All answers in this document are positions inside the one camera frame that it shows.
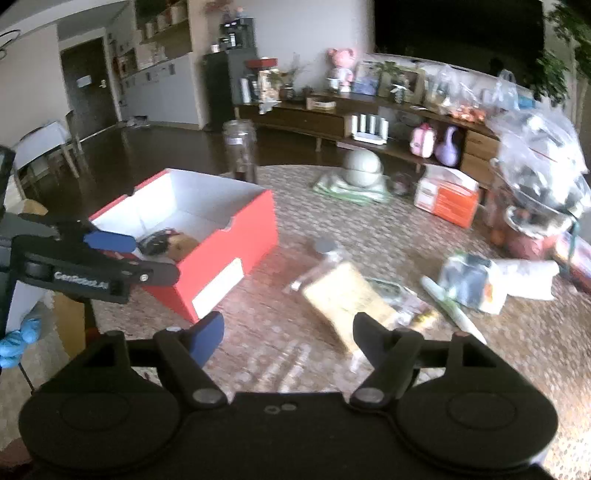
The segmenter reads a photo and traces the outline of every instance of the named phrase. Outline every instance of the black refrigerator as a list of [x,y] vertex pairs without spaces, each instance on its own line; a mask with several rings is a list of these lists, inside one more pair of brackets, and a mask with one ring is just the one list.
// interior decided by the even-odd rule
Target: black refrigerator
[[204,56],[209,126],[212,130],[221,130],[224,122],[234,119],[234,106],[243,103],[240,80],[251,73],[244,62],[255,58],[256,48],[236,48]]

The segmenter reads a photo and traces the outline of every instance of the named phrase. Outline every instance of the cup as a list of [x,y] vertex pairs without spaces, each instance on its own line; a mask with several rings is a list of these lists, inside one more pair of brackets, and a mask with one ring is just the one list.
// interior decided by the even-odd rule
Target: cup
[[339,79],[328,79],[329,81],[329,90],[331,92],[337,93],[340,87],[340,80]]

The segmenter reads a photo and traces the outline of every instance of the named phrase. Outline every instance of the white plastic bag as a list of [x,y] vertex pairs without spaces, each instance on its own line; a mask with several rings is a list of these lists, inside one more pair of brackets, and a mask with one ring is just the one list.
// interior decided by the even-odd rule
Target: white plastic bag
[[531,300],[554,300],[552,279],[558,275],[558,263],[529,260],[493,260],[504,275],[507,295]]

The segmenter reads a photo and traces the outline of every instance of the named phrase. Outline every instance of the pink backpack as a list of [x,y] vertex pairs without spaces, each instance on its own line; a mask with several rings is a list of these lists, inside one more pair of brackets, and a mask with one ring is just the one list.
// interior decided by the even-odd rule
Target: pink backpack
[[435,129],[430,127],[428,123],[415,128],[410,141],[411,153],[417,157],[429,158],[433,155],[436,136]]

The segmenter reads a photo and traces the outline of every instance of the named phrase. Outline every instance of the plastic bag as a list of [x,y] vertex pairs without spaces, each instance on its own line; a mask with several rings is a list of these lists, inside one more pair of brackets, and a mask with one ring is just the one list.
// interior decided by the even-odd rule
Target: plastic bag
[[486,125],[501,139],[497,165],[520,206],[577,218],[591,206],[579,139],[561,112],[506,112]]
[[459,92],[450,101],[450,112],[453,118],[466,122],[484,122],[486,111],[480,107],[480,102],[471,88],[460,82]]
[[440,115],[447,115],[453,110],[453,102],[460,91],[460,82],[456,71],[445,65],[432,82],[425,98],[425,107]]
[[504,275],[507,295],[531,300],[554,300],[552,280],[558,275],[554,261],[493,260]]
[[450,299],[495,315],[501,312],[507,298],[499,267],[487,258],[464,252],[447,259],[438,284]]
[[496,80],[492,103],[497,112],[519,110],[517,81],[513,72],[509,70],[501,71]]

